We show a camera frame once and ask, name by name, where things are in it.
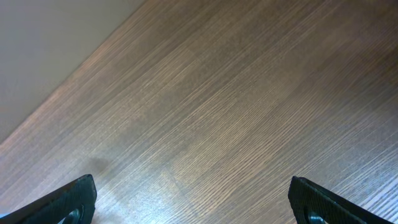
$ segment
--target white wall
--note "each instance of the white wall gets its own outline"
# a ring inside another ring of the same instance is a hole
[[[143,0],[0,0],[0,142]]]

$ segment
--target wooden floor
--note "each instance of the wooden floor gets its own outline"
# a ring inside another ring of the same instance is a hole
[[[91,173],[94,223],[294,223],[304,176],[398,222],[396,1],[148,0],[0,147],[0,213]]]

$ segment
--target black object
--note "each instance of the black object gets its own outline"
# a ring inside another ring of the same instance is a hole
[[[0,224],[89,224],[96,198],[93,176],[87,174],[0,218]]]
[[[304,177],[293,177],[290,206],[298,224],[392,224]]]

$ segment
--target laminate flooring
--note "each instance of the laminate flooring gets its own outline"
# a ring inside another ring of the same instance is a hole
[[[397,62],[396,1],[148,0],[1,144],[0,213],[90,173],[93,223],[295,223],[297,175],[398,222]]]

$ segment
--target wood grain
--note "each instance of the wood grain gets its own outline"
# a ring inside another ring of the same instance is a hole
[[[0,212],[94,175],[95,223],[294,223],[293,175],[398,222],[395,1],[153,1],[0,146]]]

